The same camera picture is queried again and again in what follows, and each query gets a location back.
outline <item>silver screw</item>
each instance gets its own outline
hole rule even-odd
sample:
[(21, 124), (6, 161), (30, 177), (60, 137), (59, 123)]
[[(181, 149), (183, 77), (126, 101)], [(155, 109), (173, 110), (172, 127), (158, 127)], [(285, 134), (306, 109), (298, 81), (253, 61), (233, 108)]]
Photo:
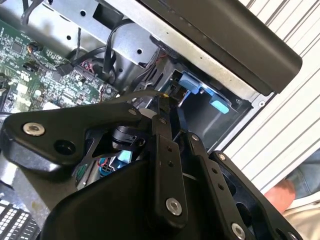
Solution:
[(193, 138), (193, 140), (195, 140), (195, 141), (199, 141), (199, 138), (198, 138), (198, 136), (197, 135), (192, 135), (192, 138)]
[(223, 155), (223, 154), (221, 154), (221, 153), (218, 154), (218, 157), (219, 157), (222, 161), (225, 161), (225, 160), (226, 160), (225, 155)]
[(31, 136), (41, 136), (45, 133), (45, 128), (39, 123), (28, 122), (22, 127), (23, 131)]
[(137, 115), (136, 111), (133, 109), (129, 109), (129, 113), (131, 113), (132, 115)]
[(258, 105), (259, 105), (259, 107), (264, 107), (266, 105), (266, 102), (265, 101), (260, 101)]
[(163, 118), (160, 118), (159, 120), (160, 120), (160, 122), (162, 122), (163, 124), (167, 124), (166, 120), (164, 120)]
[(298, 240), (298, 238), (292, 233), (288, 232), (292, 240)]
[(176, 200), (173, 197), (168, 198), (165, 201), (165, 206), (166, 206), (166, 209), (168, 209), (168, 211), (175, 216), (180, 216), (182, 213), (182, 207), (180, 202), (178, 202), (178, 200)]
[(238, 239), (240, 239), (240, 240), (246, 239), (246, 233), (242, 229), (242, 227), (239, 226), (239, 224), (232, 223), (231, 228), (232, 228), (233, 233), (238, 237)]

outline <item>black mount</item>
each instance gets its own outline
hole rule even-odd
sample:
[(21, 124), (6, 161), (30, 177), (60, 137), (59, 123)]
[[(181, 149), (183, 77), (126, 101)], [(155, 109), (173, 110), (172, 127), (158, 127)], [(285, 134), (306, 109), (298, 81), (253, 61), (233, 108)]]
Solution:
[[(3, 155), (50, 181), (66, 181), (77, 166), (121, 150), (134, 152), (127, 166), (63, 199), (41, 240), (302, 239), (226, 155), (207, 155), (169, 98), (156, 97), (150, 108), (148, 117), (117, 103), (5, 120)], [(26, 134), (27, 123), (44, 133)]]

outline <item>metal panel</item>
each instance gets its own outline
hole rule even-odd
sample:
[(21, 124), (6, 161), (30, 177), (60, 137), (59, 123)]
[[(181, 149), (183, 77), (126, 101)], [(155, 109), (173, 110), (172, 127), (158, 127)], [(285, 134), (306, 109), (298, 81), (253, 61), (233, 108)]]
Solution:
[(225, 150), (264, 193), (320, 148), (320, 1), (269, 0), (260, 11), (263, 1), (243, 2), (303, 58), (295, 79)]

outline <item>green circuit board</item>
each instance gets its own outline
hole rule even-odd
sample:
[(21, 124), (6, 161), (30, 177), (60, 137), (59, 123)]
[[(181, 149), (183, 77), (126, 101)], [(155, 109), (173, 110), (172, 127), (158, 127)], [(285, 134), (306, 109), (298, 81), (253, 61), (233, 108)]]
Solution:
[[(118, 91), (90, 69), (77, 66), (61, 77), (45, 71), (31, 58), (34, 42), (0, 20), (0, 112), (18, 113), (95, 104), (113, 99)], [(45, 46), (35, 54), (48, 68), (67, 60)]]

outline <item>red wire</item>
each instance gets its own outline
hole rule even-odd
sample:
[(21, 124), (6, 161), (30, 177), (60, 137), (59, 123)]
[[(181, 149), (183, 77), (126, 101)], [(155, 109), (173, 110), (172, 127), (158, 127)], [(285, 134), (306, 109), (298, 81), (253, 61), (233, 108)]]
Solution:
[(100, 159), (98, 161), (96, 161), (96, 164), (98, 165), (98, 167), (103, 167), (104, 165), (107, 164), (109, 158), (105, 158), (104, 162), (100, 164)]
[(158, 59), (157, 59), (157, 61), (155, 61), (155, 63), (157, 64), (162, 58), (164, 58), (164, 57), (166, 57), (167, 56), (167, 54), (163, 54), (162, 56), (160, 56)]

